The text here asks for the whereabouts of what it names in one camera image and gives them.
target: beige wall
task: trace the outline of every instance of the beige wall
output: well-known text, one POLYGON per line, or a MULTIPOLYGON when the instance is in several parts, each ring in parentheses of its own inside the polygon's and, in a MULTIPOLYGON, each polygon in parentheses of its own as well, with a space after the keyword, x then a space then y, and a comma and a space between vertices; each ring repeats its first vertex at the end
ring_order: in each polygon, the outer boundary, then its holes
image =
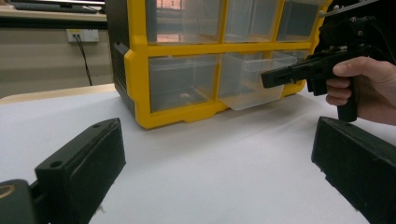
MULTIPOLYGON (((107 31, 99 39, 84 43, 93 85, 112 82, 107 31)), ((0 98, 89 85, 81 51, 65 29, 0 28, 0 98)))

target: white table surface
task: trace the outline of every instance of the white table surface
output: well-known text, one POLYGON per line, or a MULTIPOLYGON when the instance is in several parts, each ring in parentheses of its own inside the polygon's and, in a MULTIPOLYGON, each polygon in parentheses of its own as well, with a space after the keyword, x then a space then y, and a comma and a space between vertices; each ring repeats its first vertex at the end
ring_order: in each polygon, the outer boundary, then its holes
MULTIPOLYGON (((0 105, 0 182, 35 167, 96 122, 120 118, 126 165, 91 224, 364 224, 311 161, 318 117, 306 90, 211 119, 140 128, 116 91, 0 105)), ((396 145, 396 127, 355 125, 396 145)))

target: tool handle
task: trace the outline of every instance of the tool handle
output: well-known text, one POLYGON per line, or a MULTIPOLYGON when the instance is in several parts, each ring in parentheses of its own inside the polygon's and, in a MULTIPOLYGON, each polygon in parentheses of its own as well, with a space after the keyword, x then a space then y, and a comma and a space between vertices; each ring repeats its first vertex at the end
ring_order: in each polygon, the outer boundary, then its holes
POLYGON ((350 79, 350 85, 348 87, 352 94, 347 99, 346 105, 337 106, 338 118, 345 122, 352 122, 358 118, 358 108, 356 104, 354 88, 353 88, 353 78, 350 79))

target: electrical outlet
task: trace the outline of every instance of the electrical outlet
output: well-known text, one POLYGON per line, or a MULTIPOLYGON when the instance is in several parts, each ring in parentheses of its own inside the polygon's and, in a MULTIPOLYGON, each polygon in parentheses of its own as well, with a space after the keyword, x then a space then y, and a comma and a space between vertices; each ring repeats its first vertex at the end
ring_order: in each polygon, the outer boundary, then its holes
POLYGON ((66 29, 69 42, 77 42, 77 36, 81 42, 99 42, 98 30, 66 29))
POLYGON ((85 42, 99 42, 98 30, 82 30, 85 42))

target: power cord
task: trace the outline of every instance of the power cord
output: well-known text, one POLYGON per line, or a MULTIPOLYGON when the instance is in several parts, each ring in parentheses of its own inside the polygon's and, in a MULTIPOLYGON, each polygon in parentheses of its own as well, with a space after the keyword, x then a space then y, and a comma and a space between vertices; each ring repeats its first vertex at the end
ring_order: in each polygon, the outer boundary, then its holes
POLYGON ((79 35, 73 35, 73 37, 77 40, 79 49, 81 50, 82 57, 84 58, 84 62, 85 62, 85 71, 87 73, 88 80, 90 81, 90 85, 92 86, 90 69, 88 68, 88 65, 87 65, 87 58, 85 57, 85 51, 84 51, 84 47, 82 46, 81 37, 79 35))

